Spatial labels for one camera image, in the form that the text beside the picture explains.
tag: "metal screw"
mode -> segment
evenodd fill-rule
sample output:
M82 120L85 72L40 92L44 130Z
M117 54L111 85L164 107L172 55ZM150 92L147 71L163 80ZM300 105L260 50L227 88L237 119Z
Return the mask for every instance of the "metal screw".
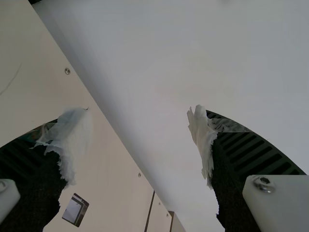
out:
M263 192L274 192L276 190L275 184L272 183L269 179L263 176L255 176L252 180L253 185Z
M70 74L71 74L71 70L68 69L68 68L66 68L66 69L64 70L64 72L66 73L66 75L70 75Z

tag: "white tissue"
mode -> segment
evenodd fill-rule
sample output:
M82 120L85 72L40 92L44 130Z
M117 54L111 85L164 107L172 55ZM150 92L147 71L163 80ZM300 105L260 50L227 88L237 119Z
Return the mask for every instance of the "white tissue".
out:
M36 141L34 147L47 146L45 155L50 151L59 154L59 170L61 178L68 182L67 186L76 184L75 171L90 146L92 130L90 110L75 108L62 114L57 123L50 130L42 131L42 136Z
M217 138L217 132L208 126L208 118L206 110L203 106L197 105L194 114L192 112L192 108L190 107L187 115L189 119L188 128L202 158L203 177L204 179L207 178L207 186L212 189L211 177L213 171L213 160L211 145Z

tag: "white ceiling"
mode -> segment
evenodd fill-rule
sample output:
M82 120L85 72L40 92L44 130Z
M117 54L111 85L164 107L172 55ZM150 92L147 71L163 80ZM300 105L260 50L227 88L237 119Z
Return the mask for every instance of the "white ceiling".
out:
M43 0L35 9L188 232L223 231L190 106L242 123L309 173L307 0Z

